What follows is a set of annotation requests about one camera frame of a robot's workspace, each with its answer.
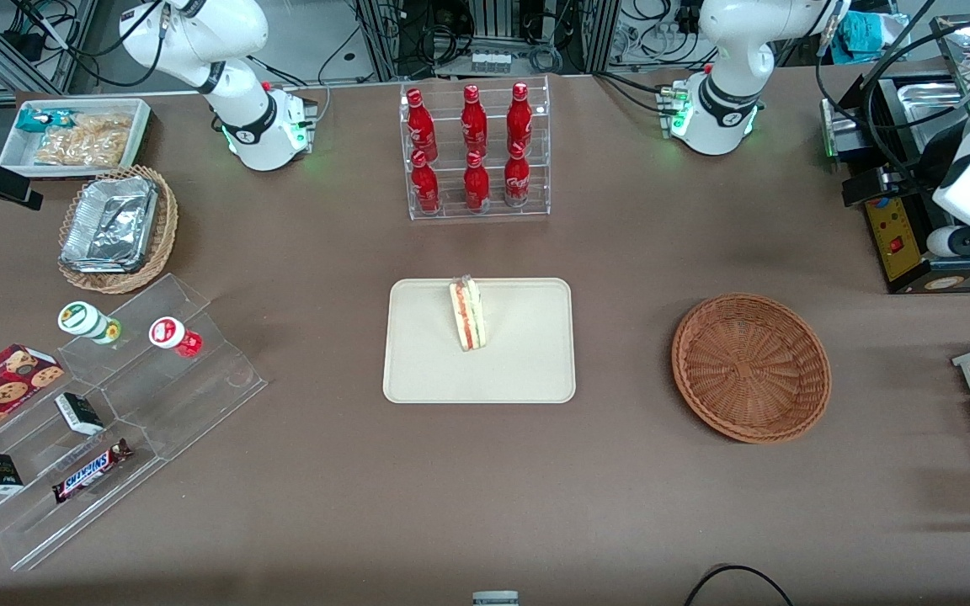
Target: brown tabletop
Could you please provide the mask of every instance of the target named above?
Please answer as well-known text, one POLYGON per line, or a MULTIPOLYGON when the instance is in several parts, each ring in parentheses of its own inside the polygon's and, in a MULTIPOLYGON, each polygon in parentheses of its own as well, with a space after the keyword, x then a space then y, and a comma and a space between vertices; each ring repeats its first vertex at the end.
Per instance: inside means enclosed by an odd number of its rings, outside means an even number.
MULTIPOLYGON (((276 173, 227 153, 200 96, 149 97, 143 160, 181 207, 167 268, 272 384, 35 571, 0 553, 0 603, 680 603, 723 561, 797 603, 970 596, 970 404, 948 361, 970 350, 970 295, 885 295, 825 167, 813 74, 774 74, 727 157, 662 141, 592 77, 551 85, 553 215, 462 226, 407 218, 396 85, 338 89, 316 152, 276 173), (389 288, 463 273, 568 281, 574 399, 385 399, 389 288), (728 291, 823 339, 833 396, 798 441, 736 444, 674 387, 674 327, 728 291)), ((62 279, 77 184, 40 189, 38 214, 0 203, 0 349, 64 344, 69 300, 126 300, 62 279)), ((774 603, 760 583, 700 602, 774 603)))

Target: coca-cola bottle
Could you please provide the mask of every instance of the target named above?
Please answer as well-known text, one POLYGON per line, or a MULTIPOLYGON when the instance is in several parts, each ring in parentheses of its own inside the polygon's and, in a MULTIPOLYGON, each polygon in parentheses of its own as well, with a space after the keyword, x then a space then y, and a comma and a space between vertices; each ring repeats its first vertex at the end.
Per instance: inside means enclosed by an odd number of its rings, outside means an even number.
POLYGON ((508 164, 504 165, 504 203, 519 208, 526 205, 530 191, 530 165, 522 143, 511 143, 508 164))
POLYGON ((482 107, 477 86, 470 84, 462 89, 462 139, 466 150, 482 154, 488 153, 488 118, 482 107))
POLYGON ((424 152, 427 162, 436 160, 436 129, 432 125, 432 115, 424 108, 421 91, 411 88, 407 91, 407 103, 411 111, 407 116, 407 127, 411 131, 414 149, 424 152))
POLYGON ((411 183, 414 183, 414 195, 417 196, 421 212, 435 215, 440 212, 440 187, 436 184, 436 173, 432 172, 424 151, 414 150, 411 164, 414 165, 411 183))
POLYGON ((482 154, 475 151, 466 154, 462 182, 466 185, 466 207, 474 215, 488 212, 488 173, 482 167, 482 154))
POLYGON ((530 119, 534 118, 527 100, 530 91, 525 82, 516 82, 511 88, 511 107, 508 108, 508 149, 512 143, 522 143, 523 151, 530 149, 530 119))

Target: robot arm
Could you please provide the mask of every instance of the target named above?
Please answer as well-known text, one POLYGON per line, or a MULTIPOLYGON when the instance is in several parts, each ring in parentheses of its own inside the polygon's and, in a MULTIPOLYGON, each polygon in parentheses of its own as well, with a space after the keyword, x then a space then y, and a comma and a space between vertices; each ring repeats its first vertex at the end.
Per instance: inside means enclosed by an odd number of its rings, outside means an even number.
POLYGON ((203 93, 223 122, 231 150, 254 170, 280 168, 309 149, 301 99, 265 91, 242 61, 263 49, 269 22, 254 0, 166 0, 162 8, 131 8, 119 21, 125 46, 139 64, 157 64, 203 93))
POLYGON ((679 113, 671 135, 708 155, 736 149, 773 73, 769 43, 823 30, 848 5, 850 0, 706 0, 698 29, 720 57, 711 73, 674 84, 688 98, 674 107, 679 113))

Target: wicker basket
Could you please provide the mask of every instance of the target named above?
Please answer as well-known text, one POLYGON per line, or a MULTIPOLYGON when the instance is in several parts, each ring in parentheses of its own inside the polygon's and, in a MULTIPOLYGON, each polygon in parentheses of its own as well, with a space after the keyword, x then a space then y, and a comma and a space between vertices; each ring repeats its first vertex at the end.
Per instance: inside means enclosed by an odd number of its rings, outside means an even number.
POLYGON ((673 376, 698 417, 750 444, 802 436, 825 412, 830 369, 811 327, 765 296, 720 295, 673 338, 673 376))
MULTIPOLYGON (((155 170, 145 166, 131 166, 122 170, 107 173, 97 177, 97 180, 125 179, 127 177, 145 177, 151 179, 159 187, 157 200, 157 215, 152 226, 152 236, 147 247, 147 261, 137 273, 133 274, 82 274, 58 264, 59 271, 66 276, 70 284, 85 290, 103 292, 104 295, 122 295, 145 286, 156 279, 167 264, 170 249, 174 246, 174 230, 178 229, 178 203, 174 200, 174 192, 167 187, 167 181, 159 176, 155 170)), ((81 199, 81 192, 73 196, 73 204, 66 211, 66 219, 62 220, 62 227, 58 230, 58 245, 66 244, 66 236, 73 224, 73 214, 77 211, 77 202, 81 199)))

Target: clear acrylic display stand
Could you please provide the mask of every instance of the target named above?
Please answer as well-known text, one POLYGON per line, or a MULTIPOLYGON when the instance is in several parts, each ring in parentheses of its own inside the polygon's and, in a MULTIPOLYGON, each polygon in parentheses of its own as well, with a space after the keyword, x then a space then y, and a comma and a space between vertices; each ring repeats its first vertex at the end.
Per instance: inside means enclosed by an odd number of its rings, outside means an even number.
POLYGON ((462 89, 450 89, 447 82, 415 82, 403 84, 399 104, 399 126, 403 141, 403 169, 407 174, 407 197, 411 219, 487 219, 489 217, 530 217, 549 215, 552 206, 550 187, 550 104, 549 81, 545 77, 498 77, 495 80, 474 82, 480 89, 481 104, 488 116, 488 154, 485 169, 488 170, 490 204, 484 215, 474 215, 466 209, 466 189, 462 173, 466 170, 466 143, 462 140, 462 89), (508 161, 508 107, 511 106, 511 88, 515 82, 525 82, 529 88, 529 103, 534 110, 530 121, 530 148, 526 161, 530 165, 530 191, 525 206, 509 207, 504 203, 504 164, 508 161), (436 181, 440 186, 440 212, 426 215, 414 195, 411 181, 411 152, 414 146, 409 138, 407 118, 409 106, 407 90, 418 88, 424 107, 432 114, 436 129, 438 157, 432 162, 436 181))
POLYGON ((39 564, 267 385, 206 306, 203 296, 165 275, 109 314, 122 322, 119 340, 101 346, 74 338, 59 349, 72 380, 58 380, 0 426, 0 453, 13 458, 24 481, 22 491, 0 496, 0 544, 15 571, 39 564), (162 316, 201 335, 196 357, 151 345, 147 328, 162 316), (63 391, 86 396, 104 431, 72 431, 54 402, 63 391), (55 502, 51 486, 122 438, 132 456, 55 502))

